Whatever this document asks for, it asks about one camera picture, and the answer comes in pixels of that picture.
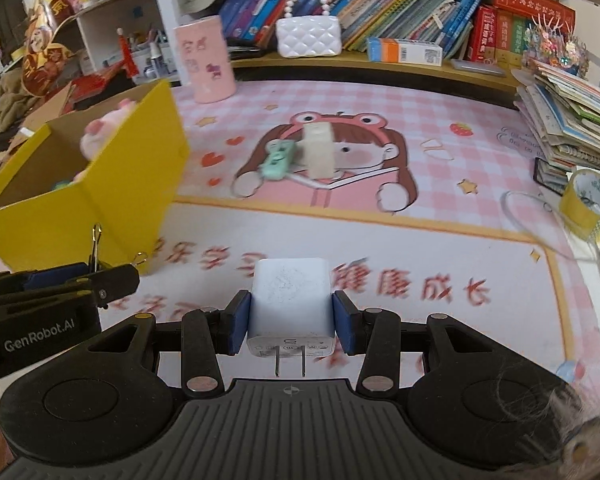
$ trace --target strawberry illustration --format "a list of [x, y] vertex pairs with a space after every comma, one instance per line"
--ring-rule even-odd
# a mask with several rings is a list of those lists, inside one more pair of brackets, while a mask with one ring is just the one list
[[471, 131], [471, 127], [464, 123], [453, 123], [451, 126], [449, 126], [449, 129], [460, 137], [470, 137], [474, 134]]

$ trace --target yellow box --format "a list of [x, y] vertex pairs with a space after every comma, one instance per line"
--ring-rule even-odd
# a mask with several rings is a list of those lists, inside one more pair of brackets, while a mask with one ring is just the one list
[[[84, 177], [52, 190], [87, 166], [79, 149], [84, 127], [125, 97], [138, 102], [136, 110]], [[48, 122], [0, 170], [0, 258], [13, 271], [86, 262], [97, 222], [102, 261], [116, 266], [151, 255], [188, 155], [165, 81]]]

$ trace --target pink cup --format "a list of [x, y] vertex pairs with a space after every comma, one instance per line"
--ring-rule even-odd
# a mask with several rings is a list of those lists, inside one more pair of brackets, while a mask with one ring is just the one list
[[175, 33], [196, 102], [215, 103], [235, 94], [234, 70], [220, 17], [209, 16], [176, 27]]

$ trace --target pink checkered pattern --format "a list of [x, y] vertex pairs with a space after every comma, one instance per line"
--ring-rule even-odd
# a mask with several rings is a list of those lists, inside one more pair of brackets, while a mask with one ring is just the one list
[[[191, 148], [180, 195], [232, 198], [232, 179], [258, 140], [304, 111], [373, 113], [403, 134], [419, 196], [398, 214], [514, 230], [503, 215], [502, 194], [539, 193], [532, 181], [535, 150], [528, 149], [533, 137], [516, 110], [411, 89], [336, 82], [242, 82], [235, 96], [208, 105], [196, 104], [187, 88], [173, 94]], [[458, 127], [470, 134], [458, 135], [453, 131]], [[465, 194], [458, 186], [463, 180], [475, 184], [477, 193]], [[523, 198], [513, 199], [511, 206], [517, 218], [561, 251], [570, 252], [551, 212]], [[577, 264], [557, 259], [576, 355], [587, 369], [584, 386], [600, 397], [600, 333], [589, 293]], [[125, 301], [116, 302], [110, 312], [126, 317], [121, 311], [130, 313], [133, 301]], [[170, 319], [176, 314], [174, 310]]]

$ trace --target plush toy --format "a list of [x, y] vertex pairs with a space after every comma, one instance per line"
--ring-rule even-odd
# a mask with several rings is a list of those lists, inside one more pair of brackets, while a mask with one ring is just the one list
[[[91, 121], [84, 128], [84, 135], [80, 139], [80, 151], [88, 161], [95, 159], [103, 146], [136, 108], [136, 102], [131, 99], [122, 99], [118, 109], [105, 114], [99, 119]], [[78, 173], [74, 182], [80, 180], [84, 171]]]

